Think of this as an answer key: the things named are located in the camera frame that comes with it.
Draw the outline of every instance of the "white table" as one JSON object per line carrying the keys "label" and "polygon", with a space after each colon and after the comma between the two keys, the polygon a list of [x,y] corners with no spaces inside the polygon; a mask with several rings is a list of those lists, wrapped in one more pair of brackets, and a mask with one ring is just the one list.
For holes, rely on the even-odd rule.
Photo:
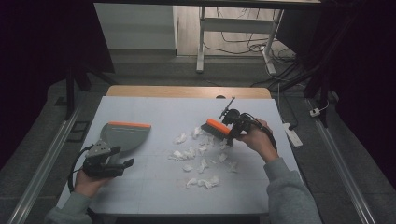
{"label": "white table", "polygon": [[[228,159],[219,162],[219,140],[204,156],[194,160],[173,161],[168,156],[174,150],[197,147],[204,136],[180,145],[174,139],[205,123],[217,119],[229,99],[114,97],[102,99],[83,147],[99,139],[102,127],[109,121],[142,122],[152,125],[147,140],[136,150],[124,153],[120,160],[135,158],[134,166],[124,175],[101,188],[90,208],[100,214],[115,216],[135,215],[263,215],[268,212],[266,187],[268,178],[260,156],[246,145],[234,140],[234,146],[224,149]],[[231,108],[268,121],[274,131],[278,152],[290,169],[298,170],[283,130],[275,101],[272,99],[236,99]],[[205,158],[209,168],[202,174],[194,169],[182,170],[184,164],[197,167]],[[83,163],[80,158],[77,167]],[[230,172],[229,162],[237,161],[237,173]],[[209,179],[219,177],[213,189],[191,186],[186,183],[193,177]],[[69,196],[68,188],[58,202],[62,207]]]}

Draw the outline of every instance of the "metal rail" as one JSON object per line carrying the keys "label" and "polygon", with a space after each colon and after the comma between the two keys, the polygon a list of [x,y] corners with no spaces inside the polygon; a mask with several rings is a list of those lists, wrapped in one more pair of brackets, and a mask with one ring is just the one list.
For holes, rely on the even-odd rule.
{"label": "metal rail", "polygon": [[70,130],[72,129],[73,124],[76,121],[82,106],[84,105],[83,103],[85,101],[86,94],[86,92],[82,92],[78,96],[78,105],[76,107],[76,110],[71,115],[69,120],[65,120],[62,123],[59,131],[56,133],[56,136],[53,139],[51,145],[49,146],[46,155],[40,162],[34,176],[32,177],[32,180],[30,181],[25,192],[21,196],[20,201],[15,207],[14,212],[8,220],[8,224],[25,222],[27,216],[32,210],[33,204],[35,203],[38,194],[40,193],[40,190],[43,188],[44,183],[46,182],[47,177],[50,174],[50,170],[52,169],[53,164],[58,158],[58,155],[64,145],[64,141],[66,140],[67,135],[70,133]]}
{"label": "metal rail", "polygon": [[[313,107],[309,100],[306,99],[305,101],[309,109],[312,109]],[[337,169],[337,172],[344,183],[346,191],[348,192],[351,201],[355,205],[355,209],[358,212],[359,217],[361,218],[361,223],[375,224],[375,218],[370,210],[370,207],[368,206],[363,195],[361,194],[361,189],[355,182],[352,173],[349,171],[347,163],[344,161],[340,150],[338,150],[338,147],[335,144],[334,139],[332,138],[332,134],[328,129],[323,126],[319,119],[316,119],[315,123],[326,145],[326,148],[329,150],[334,166]]]}

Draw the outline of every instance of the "table leg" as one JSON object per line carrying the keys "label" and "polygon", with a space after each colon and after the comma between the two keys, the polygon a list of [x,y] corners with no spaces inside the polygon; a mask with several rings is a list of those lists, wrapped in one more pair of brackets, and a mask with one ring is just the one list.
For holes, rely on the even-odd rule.
{"label": "table leg", "polygon": [[205,7],[201,7],[200,12],[200,34],[199,34],[199,46],[197,56],[197,73],[204,72],[204,29],[205,29]]}
{"label": "table leg", "polygon": [[267,69],[268,69],[268,73],[270,75],[276,74],[276,70],[275,70],[274,65],[271,61],[270,50],[271,50],[272,44],[274,42],[275,34],[277,31],[277,27],[279,26],[280,17],[282,16],[282,13],[283,13],[283,10],[276,11],[273,28],[271,30],[269,37],[268,37],[267,45],[265,46],[265,48],[262,51],[262,56],[264,57],[264,60],[265,60],[265,63],[266,63]]}

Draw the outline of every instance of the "hand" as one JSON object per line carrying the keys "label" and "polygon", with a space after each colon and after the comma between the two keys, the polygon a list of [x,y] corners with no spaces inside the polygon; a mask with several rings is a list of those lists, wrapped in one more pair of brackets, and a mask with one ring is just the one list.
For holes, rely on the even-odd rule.
{"label": "hand", "polygon": [[89,198],[93,198],[96,195],[99,188],[101,188],[110,178],[96,178],[87,176],[83,170],[79,170],[76,178],[76,186],[74,192],[85,195]]}
{"label": "hand", "polygon": [[[270,132],[272,132],[265,120],[257,120]],[[255,125],[251,125],[248,134],[241,134],[236,138],[236,140],[246,143],[248,147],[257,151],[265,162],[273,161],[276,158],[279,158],[279,155],[274,149],[267,134],[260,131],[260,129]]]}

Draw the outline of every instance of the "wire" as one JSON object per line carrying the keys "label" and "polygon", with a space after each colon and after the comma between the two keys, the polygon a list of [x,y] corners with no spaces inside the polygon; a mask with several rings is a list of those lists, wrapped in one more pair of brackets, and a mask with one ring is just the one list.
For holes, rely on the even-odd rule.
{"label": "wire", "polygon": [[277,151],[276,140],[275,140],[272,132],[270,131],[270,129],[265,127],[264,125],[262,125],[261,122],[259,122],[256,118],[251,116],[249,113],[242,113],[241,116],[243,116],[243,115],[247,115],[251,119],[254,119],[255,122],[253,120],[251,120],[251,119],[240,119],[240,118],[233,118],[233,119],[245,121],[245,122],[248,122],[250,124],[256,125],[262,132],[267,134],[267,136],[270,139],[270,142],[272,143],[274,149]]}
{"label": "wire", "polygon": [[67,186],[69,187],[69,191],[72,192],[74,190],[74,185],[73,185],[73,173],[75,171],[76,163],[78,159],[81,157],[81,155],[85,152],[91,149],[92,146],[89,147],[84,147],[76,156],[75,160],[73,161],[73,165],[70,169],[69,177],[67,178]]}
{"label": "wire", "polygon": [[274,50],[273,50],[273,49],[271,49],[271,53],[272,53],[272,56],[270,55],[270,57],[271,57],[274,61],[276,61],[277,63],[290,63],[290,62],[295,62],[295,58],[294,58],[294,57],[280,57],[280,56],[279,56],[279,53],[277,54],[277,56],[275,56]]}
{"label": "wire", "polygon": [[[282,76],[283,74],[287,73],[288,70],[289,70],[292,66],[293,66],[293,64],[289,65],[289,66],[288,66],[282,73],[280,73],[279,75]],[[250,87],[254,87],[255,85],[262,84],[262,83],[265,83],[265,82],[267,82],[267,81],[271,81],[271,80],[273,80],[273,79],[276,79],[276,78],[275,78],[275,77],[271,77],[270,79],[267,79],[267,80],[264,80],[264,81],[255,82],[255,83],[251,84]]]}
{"label": "wire", "polygon": [[329,107],[329,100],[327,101],[327,105],[325,106],[325,107],[323,107],[323,108],[321,108],[319,111],[322,111],[322,110],[324,110],[324,109],[326,109],[327,107]]}
{"label": "wire", "polygon": [[208,79],[205,79],[205,82],[210,83],[210,84],[213,84],[213,85],[215,85],[215,86],[217,86],[217,87],[222,87],[220,84],[217,84],[217,83],[215,83],[215,82],[212,82],[211,80],[208,80]]}
{"label": "wire", "polygon": [[[282,119],[282,122],[283,122],[283,123],[286,123],[286,120],[283,118],[283,116],[282,116],[282,111],[281,111],[281,109],[280,109],[281,104],[280,104],[280,90],[279,90],[279,89],[280,89],[280,83],[277,84],[277,110],[279,111],[279,115],[280,115],[280,118]],[[288,98],[286,97],[285,92],[282,92],[282,93],[283,93],[283,97],[285,98],[286,103],[287,103],[288,106],[289,106],[289,109],[290,109],[290,111],[291,111],[291,114],[293,115],[293,118],[294,118],[294,120],[295,120],[295,124],[291,124],[291,123],[289,122],[289,123],[290,123],[289,128],[290,128],[290,130],[292,130],[292,129],[294,129],[294,128],[296,128],[296,127],[298,126],[298,120],[297,120],[296,115],[294,114],[293,109],[291,108],[291,104],[290,104]]]}
{"label": "wire", "polygon": [[[245,10],[245,11],[244,11],[244,14],[241,15],[241,16],[239,16],[237,19],[239,19],[239,18],[241,18],[242,16],[244,16],[244,15],[246,14],[246,11],[247,11],[248,9],[247,9],[247,8],[244,8],[243,10]],[[222,15],[221,11],[219,10],[219,7],[216,7],[216,11],[217,11],[217,14],[218,14],[218,18],[219,18],[219,17],[224,18],[224,16]],[[260,15],[260,9],[257,11],[256,20],[259,18],[259,15]],[[247,39],[247,40],[227,40],[227,39],[224,37],[224,33],[223,33],[223,32],[220,32],[220,33],[221,33],[222,39],[223,39],[225,42],[229,42],[229,43],[244,43],[244,42],[247,42],[247,49],[248,49],[248,50],[247,50],[247,51],[242,51],[242,52],[231,52],[231,51],[228,51],[228,50],[225,50],[225,49],[209,48],[209,47],[205,44],[205,42],[204,42],[204,46],[205,46],[207,49],[218,50],[218,51],[222,51],[222,52],[226,52],[226,53],[231,53],[231,54],[244,54],[244,53],[249,53],[249,52],[260,52],[260,51],[261,51],[260,48],[261,48],[262,46],[265,46],[265,44],[254,44],[254,45],[251,45],[251,46],[250,46],[249,43],[250,43],[251,41],[268,40],[268,38],[252,39],[253,34],[251,34],[251,35],[250,35],[250,38]]]}
{"label": "wire", "polygon": [[291,72],[293,72],[296,68],[297,68],[297,66],[298,66],[299,64],[297,64],[297,63],[293,63],[293,64],[291,64],[288,68],[287,68],[287,71],[285,70],[285,72],[283,72],[283,73],[281,73],[279,76],[280,76],[280,78],[277,78],[276,79],[276,81],[274,81],[272,84],[270,84],[269,86],[268,86],[268,89],[270,90],[276,83],[278,83],[278,82],[280,82],[280,81],[290,81],[289,79],[285,79],[288,75],[290,75],[291,74]]}
{"label": "wire", "polygon": [[231,54],[244,54],[244,53],[249,53],[249,52],[250,52],[250,50],[242,51],[242,52],[230,52],[230,51],[225,50],[225,49],[214,49],[214,48],[208,47],[208,46],[205,44],[205,42],[203,42],[203,43],[204,43],[205,48],[207,48],[207,49],[218,50],[218,51],[222,51],[222,52],[226,52],[226,53],[231,53]]}

